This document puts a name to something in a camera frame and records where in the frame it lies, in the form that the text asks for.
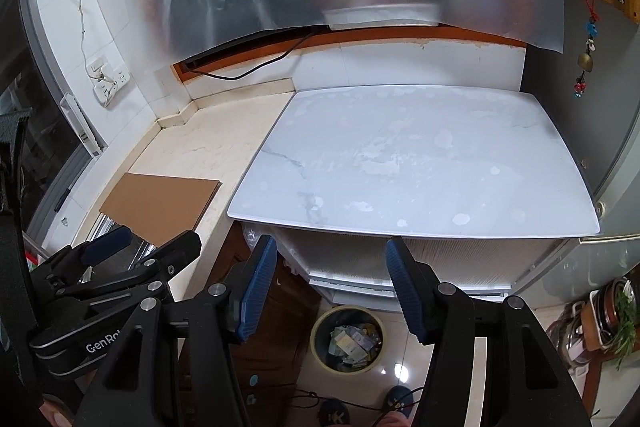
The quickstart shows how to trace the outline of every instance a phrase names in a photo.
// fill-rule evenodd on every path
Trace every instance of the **kitchen counter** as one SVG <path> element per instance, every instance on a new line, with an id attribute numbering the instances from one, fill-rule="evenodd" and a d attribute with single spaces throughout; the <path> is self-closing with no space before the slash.
<path id="1" fill-rule="evenodd" d="M 199 110 L 184 125 L 163 129 L 129 169 L 135 174 L 219 180 L 220 188 L 196 232 L 202 253 L 169 286 L 175 300 L 205 285 L 233 219 L 231 197 L 292 92 L 225 102 Z"/>

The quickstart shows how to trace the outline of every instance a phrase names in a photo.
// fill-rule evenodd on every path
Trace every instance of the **shoe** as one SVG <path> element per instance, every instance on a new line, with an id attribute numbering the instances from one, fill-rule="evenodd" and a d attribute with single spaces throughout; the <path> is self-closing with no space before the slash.
<path id="1" fill-rule="evenodd" d="M 328 427 L 329 425 L 349 425 L 349 410 L 337 398 L 326 400 L 318 411 L 318 420 L 320 427 Z"/>
<path id="2" fill-rule="evenodd" d="M 382 406 L 383 412 L 398 411 L 404 414 L 407 419 L 414 408 L 414 395 L 408 387 L 396 385 L 392 387 L 385 396 Z"/>

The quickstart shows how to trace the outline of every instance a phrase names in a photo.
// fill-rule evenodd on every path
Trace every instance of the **metal handle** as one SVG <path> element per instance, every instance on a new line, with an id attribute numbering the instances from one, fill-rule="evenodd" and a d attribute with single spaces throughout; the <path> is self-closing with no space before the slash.
<path id="1" fill-rule="evenodd" d="M 581 245 L 602 245 L 605 243 L 621 243 L 622 241 L 634 241 L 640 239 L 640 233 L 630 233 L 628 235 L 610 235 L 609 237 L 581 237 Z"/>

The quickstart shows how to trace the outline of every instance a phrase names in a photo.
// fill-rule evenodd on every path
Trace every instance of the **electrical outlet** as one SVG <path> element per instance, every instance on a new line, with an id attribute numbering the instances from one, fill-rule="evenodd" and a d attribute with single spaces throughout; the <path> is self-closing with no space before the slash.
<path id="1" fill-rule="evenodd" d="M 113 98 L 113 94 L 111 93 L 111 88 L 113 84 L 108 83 L 104 80 L 98 80 L 94 86 L 94 93 L 98 102 L 103 107 L 107 107 L 109 102 L 111 102 L 111 98 Z"/>
<path id="2" fill-rule="evenodd" d="M 100 76 L 102 73 L 102 67 L 107 63 L 104 57 L 96 58 L 91 64 L 89 64 L 89 72 L 92 76 Z"/>
<path id="3" fill-rule="evenodd" d="M 100 59 L 96 60 L 93 64 L 98 64 Z M 100 66 L 98 70 L 103 80 L 94 80 L 94 93 L 95 97 L 100 102 L 100 105 L 107 107 L 114 95 L 122 89 L 130 80 L 131 74 L 124 64 L 121 64 L 114 71 L 108 62 L 105 62 Z"/>
<path id="4" fill-rule="evenodd" d="M 131 79 L 131 74 L 127 67 L 123 64 L 119 68 L 116 68 L 115 73 L 113 74 L 113 81 L 116 83 L 116 90 L 122 89 L 122 87 L 127 84 Z"/>

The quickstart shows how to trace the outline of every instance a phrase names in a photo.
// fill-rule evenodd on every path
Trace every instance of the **bell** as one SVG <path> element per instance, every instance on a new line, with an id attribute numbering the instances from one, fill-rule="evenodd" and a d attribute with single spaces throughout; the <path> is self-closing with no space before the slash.
<path id="1" fill-rule="evenodd" d="M 588 53 L 581 53 L 578 56 L 578 66 L 580 66 L 587 73 L 591 73 L 593 70 L 593 58 Z"/>

